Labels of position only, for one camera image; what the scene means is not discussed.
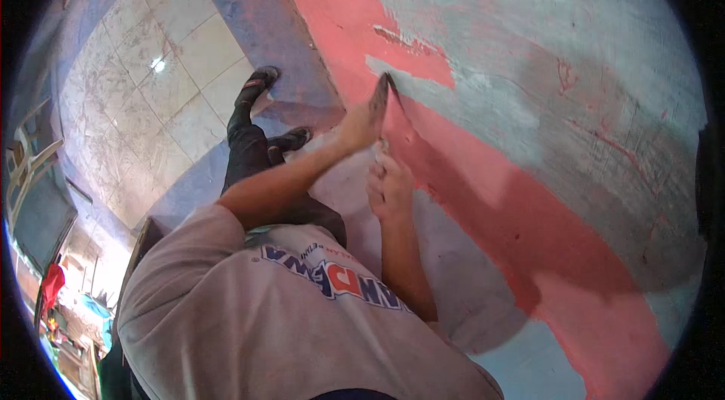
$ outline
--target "black pants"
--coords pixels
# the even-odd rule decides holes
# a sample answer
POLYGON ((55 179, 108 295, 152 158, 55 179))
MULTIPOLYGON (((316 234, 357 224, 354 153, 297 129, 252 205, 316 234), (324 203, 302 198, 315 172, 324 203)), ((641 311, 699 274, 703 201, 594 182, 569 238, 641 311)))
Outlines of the black pants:
MULTIPOLYGON (((267 152, 265 132, 249 122, 249 110, 243 106, 237 107, 229 119, 227 138, 230 153, 222 194, 234 183, 284 163, 279 149, 267 152)), ((290 205, 285 211, 281 223, 320 225, 332 233, 340 246, 346 247, 347 245, 345 223, 340 214, 314 200, 307 193, 290 205)))

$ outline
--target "red cloth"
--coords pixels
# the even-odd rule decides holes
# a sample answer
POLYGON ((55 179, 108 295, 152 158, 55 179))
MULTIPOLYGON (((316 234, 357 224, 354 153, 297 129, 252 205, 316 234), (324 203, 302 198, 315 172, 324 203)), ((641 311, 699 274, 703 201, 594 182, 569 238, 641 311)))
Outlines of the red cloth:
POLYGON ((60 287, 65 285, 65 274, 59 265, 53 263, 48 268, 48 275, 41 282, 41 291, 43 292, 43 308, 41 309, 41 317, 45 317, 48 309, 55 305, 55 298, 58 296, 60 287))

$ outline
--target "leg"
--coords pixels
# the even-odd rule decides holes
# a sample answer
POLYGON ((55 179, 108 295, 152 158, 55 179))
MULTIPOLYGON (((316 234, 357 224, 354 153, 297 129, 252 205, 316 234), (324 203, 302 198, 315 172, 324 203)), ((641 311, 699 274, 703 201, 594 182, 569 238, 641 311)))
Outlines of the leg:
POLYGON ((234 183, 271 167, 267 138, 260 127, 251 123, 249 112, 257 97, 271 87, 277 77, 278 71, 274 68, 256 69, 234 101, 234 112, 227 124, 229 163, 222 194, 234 183))
MULTIPOLYGON (((298 150, 310 140, 312 133, 309 128, 295 128, 283 136, 271 138, 267 155, 272 166, 284 163, 282 154, 289 150, 298 150)), ((340 246, 347 245, 347 233, 342 216, 329 206, 314 200, 305 194, 300 200, 289 207, 284 215, 284 222, 293 225, 314 224, 327 229, 340 246)))
POLYGON ((309 194, 305 194, 304 197, 290 206, 284 219, 285 223, 294 225, 319 225, 332 233, 340 246, 347 247, 347 232, 345 231, 345 222, 342 220, 342 216, 329 206, 314 200, 309 194))

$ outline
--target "black sandal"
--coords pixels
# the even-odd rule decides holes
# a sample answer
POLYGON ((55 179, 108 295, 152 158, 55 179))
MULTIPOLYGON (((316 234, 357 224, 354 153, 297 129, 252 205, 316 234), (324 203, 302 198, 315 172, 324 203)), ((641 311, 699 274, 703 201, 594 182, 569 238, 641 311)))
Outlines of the black sandal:
POLYGON ((313 129, 308 126, 298 126, 292 128, 283 135, 270 138, 267 141, 267 146, 272 150, 275 147, 278 148, 282 153, 290 150, 299 150, 303 148, 304 144, 310 142, 313 138, 313 129))
POLYGON ((249 109, 257 101, 259 95, 268 88, 272 88, 281 74, 276 67, 260 67, 249 76, 249 79, 241 88, 239 96, 234 101, 234 106, 248 105, 249 109))

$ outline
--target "salmon pink wall paint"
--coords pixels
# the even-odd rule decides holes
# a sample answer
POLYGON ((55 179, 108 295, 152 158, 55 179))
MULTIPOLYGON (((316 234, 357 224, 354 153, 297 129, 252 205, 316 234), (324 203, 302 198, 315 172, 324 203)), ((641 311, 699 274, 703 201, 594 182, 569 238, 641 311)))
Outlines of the salmon pink wall paint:
MULTIPOLYGON (((367 57, 455 87, 446 53, 402 37, 378 0, 294 1, 347 106, 365 100, 374 87, 367 57)), ((403 106, 410 120, 392 106, 386 124, 394 152, 497 263, 517 305, 549 325, 584 377, 588 397, 644 395, 669 351, 619 258, 499 151, 415 97, 403 97, 403 106)))

